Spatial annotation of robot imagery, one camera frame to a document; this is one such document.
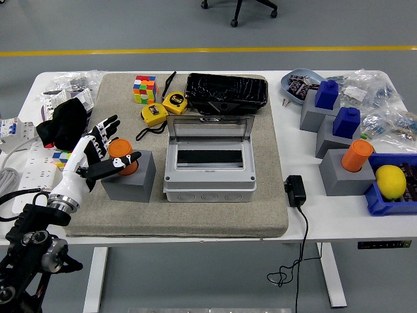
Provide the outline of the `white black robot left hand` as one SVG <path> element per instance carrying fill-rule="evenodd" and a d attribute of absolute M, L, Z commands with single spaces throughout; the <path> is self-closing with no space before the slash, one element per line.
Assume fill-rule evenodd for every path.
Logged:
<path fill-rule="evenodd" d="M 79 140 L 64 167 L 61 182 L 49 195 L 50 203 L 71 200 L 79 205 L 97 180 L 119 173 L 140 158 L 139 151 L 105 158 L 120 123 L 117 115 L 108 117 Z"/>

